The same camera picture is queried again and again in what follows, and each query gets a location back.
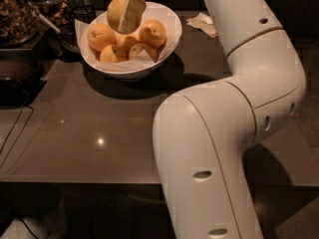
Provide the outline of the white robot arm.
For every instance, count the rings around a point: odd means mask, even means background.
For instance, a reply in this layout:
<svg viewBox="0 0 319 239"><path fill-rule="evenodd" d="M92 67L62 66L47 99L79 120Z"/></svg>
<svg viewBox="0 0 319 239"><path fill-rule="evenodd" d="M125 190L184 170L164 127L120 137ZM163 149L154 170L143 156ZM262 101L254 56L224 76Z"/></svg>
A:
<svg viewBox="0 0 319 239"><path fill-rule="evenodd" d="M176 239L263 239L244 152L282 129L303 66L264 0L204 0L231 75L168 97L154 119L159 179Z"/></svg>

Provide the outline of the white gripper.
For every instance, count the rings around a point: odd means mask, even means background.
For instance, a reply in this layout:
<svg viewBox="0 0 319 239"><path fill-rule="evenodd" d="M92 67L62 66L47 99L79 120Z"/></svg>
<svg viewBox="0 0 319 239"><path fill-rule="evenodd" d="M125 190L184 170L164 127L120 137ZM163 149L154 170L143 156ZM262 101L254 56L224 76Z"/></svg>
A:
<svg viewBox="0 0 319 239"><path fill-rule="evenodd" d="M146 0L125 0L118 31L121 34L131 34L135 32L141 25L142 16L146 7Z"/></svg>

